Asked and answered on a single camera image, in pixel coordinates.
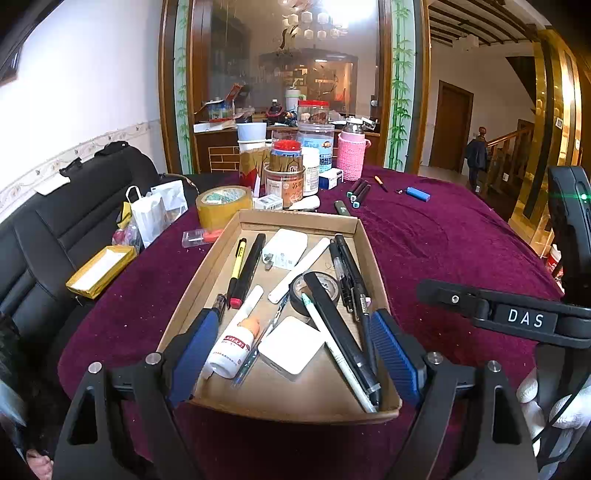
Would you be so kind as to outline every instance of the white paper bag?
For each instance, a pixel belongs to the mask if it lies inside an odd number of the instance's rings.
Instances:
[[[138,194],[138,200],[135,202],[131,202],[129,199],[131,189],[135,189]],[[156,192],[149,197],[142,197],[139,188],[132,185],[127,189],[125,196],[131,204],[131,213],[138,225],[144,247],[147,248],[167,227],[166,209],[162,195]]]
[[[159,193],[164,201],[168,225],[184,214],[189,207],[184,197],[183,181],[175,180],[151,188],[152,194]]]

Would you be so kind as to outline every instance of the wooden door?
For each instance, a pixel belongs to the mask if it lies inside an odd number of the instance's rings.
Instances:
[[[463,153],[472,120],[473,98],[473,93],[439,81],[430,167],[462,170]]]

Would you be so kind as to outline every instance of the wooden ceiling beam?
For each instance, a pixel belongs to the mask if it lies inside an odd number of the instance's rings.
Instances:
[[[467,0],[467,1],[470,2],[472,5],[475,5],[476,7],[484,10],[485,12],[488,12],[491,15],[494,15],[498,19],[500,19],[503,22],[505,22],[506,24],[510,25],[512,28],[516,29],[519,33],[521,33],[523,35],[527,35],[527,33],[525,32],[525,25],[523,25],[523,26],[519,25],[512,18],[507,17],[506,15],[503,15],[503,13],[500,12],[499,10],[497,10],[496,8],[491,8],[488,5],[481,4],[480,2],[478,2],[476,0]]]
[[[487,30],[486,28],[481,27],[480,25],[476,25],[475,23],[472,23],[469,20],[466,20],[465,18],[457,17],[456,15],[446,12],[445,10],[440,10],[436,7],[429,7],[429,9],[432,10],[433,12],[435,12],[436,14],[444,15],[445,17],[451,18],[452,20],[455,20],[457,22],[461,22],[460,25],[458,25],[458,27],[460,27],[461,25],[465,25],[467,27],[473,28],[474,30],[479,30],[479,31],[483,32],[484,34],[488,35],[489,37],[494,38],[501,45],[503,45],[503,43],[505,43],[507,41],[507,40],[503,40],[503,39],[497,37],[494,33]],[[437,21],[438,23],[441,23],[441,21],[436,17],[432,17],[432,19]]]
[[[519,43],[519,41],[513,35],[511,35],[507,30],[505,30],[500,25],[497,25],[496,23],[492,22],[491,20],[488,20],[488,18],[481,17],[480,15],[478,15],[474,12],[471,12],[470,10],[468,10],[466,8],[460,7],[460,5],[456,5],[453,2],[450,2],[449,0],[437,0],[437,1],[441,2],[443,5],[447,5],[448,7],[458,10],[459,12],[462,12],[463,14],[469,15],[470,17],[475,18],[476,20],[479,20],[487,25],[490,25],[495,30],[498,30],[499,32],[502,32],[505,35],[507,35],[507,37],[509,37],[515,43]]]
[[[453,43],[449,38],[442,37],[442,36],[437,35],[435,33],[431,34],[431,38],[435,41],[438,41],[439,43],[443,43],[444,45],[447,45],[448,47],[453,47]]]
[[[460,35],[458,35],[454,32],[450,32],[450,31],[444,30],[442,28],[437,28],[437,27],[434,27],[433,25],[431,25],[431,30],[433,30],[434,32],[438,32],[438,33],[445,33],[445,35],[449,35],[450,37],[453,37],[453,38],[460,38]]]
[[[429,17],[429,21],[438,23],[440,25],[444,25],[445,27],[453,28],[454,30],[458,30],[458,31],[460,31],[462,33],[465,33],[466,35],[475,35],[480,40],[482,40],[486,45],[491,46],[491,42],[489,40],[481,37],[478,33],[474,33],[474,32],[471,32],[469,30],[466,30],[465,28],[462,28],[459,25],[454,25],[453,23],[446,22],[445,20],[440,20],[437,17]],[[473,27],[472,24],[466,24],[466,26],[467,27]],[[485,33],[487,35],[490,35],[492,38],[496,39],[500,43],[503,43],[503,41],[499,37],[494,36],[492,33],[490,33],[490,32],[485,32]]]

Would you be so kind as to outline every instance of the table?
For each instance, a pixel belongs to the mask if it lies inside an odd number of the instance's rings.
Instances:
[[[373,180],[379,175],[389,188]],[[516,387],[533,366],[534,342],[476,329],[467,319],[416,301],[423,278],[558,300],[561,293],[531,248],[465,187],[378,167],[365,167],[371,191],[355,213],[363,222],[384,279],[392,314],[429,350],[455,363],[498,360]],[[333,213],[350,182],[321,191],[320,211]],[[421,202],[396,189],[431,194]],[[107,289],[64,350],[59,376],[71,397],[93,361],[122,367],[154,351],[186,285],[209,247],[184,249],[181,233],[197,227],[192,207]],[[150,457],[134,408],[125,406],[136,450]],[[385,424],[313,426],[234,417],[192,405],[176,411],[190,451],[208,480],[378,479],[390,466],[412,419]],[[458,425],[449,429],[451,451]],[[259,463],[262,452],[265,461]],[[443,469],[446,454],[440,455]]]

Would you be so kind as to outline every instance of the plastic container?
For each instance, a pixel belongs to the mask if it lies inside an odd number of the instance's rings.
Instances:
[[[304,197],[304,170],[272,171],[269,165],[263,166],[265,173],[266,194],[277,195],[283,199],[283,208],[289,208],[292,203],[299,202]]]
[[[297,124],[327,125],[329,103],[324,100],[300,100],[297,102]]]
[[[222,234],[223,228],[209,232],[205,228],[198,228],[197,230],[189,230],[183,232],[183,239],[181,245],[183,248],[198,247],[200,245],[212,244]]]
[[[297,139],[302,147],[316,148],[320,154],[320,170],[330,170],[332,168],[332,151],[335,141],[334,125],[298,125]]]
[[[556,265],[558,265],[558,262],[560,262],[560,259],[562,258],[562,253],[560,253],[560,250],[558,250],[558,247],[553,244],[550,247],[550,253],[548,254],[548,258],[546,259],[546,270],[548,270],[550,272],[550,274],[554,271],[554,269],[556,268]],[[560,269],[560,271],[558,272],[558,275],[556,275],[556,278],[561,278],[563,275],[563,270],[562,268]]]
[[[264,122],[236,124],[236,128],[238,129],[238,140],[242,142],[252,140],[265,141],[267,137],[267,124]]]
[[[318,192],[318,174],[320,173],[320,152],[316,148],[302,147],[304,163],[304,197]]]

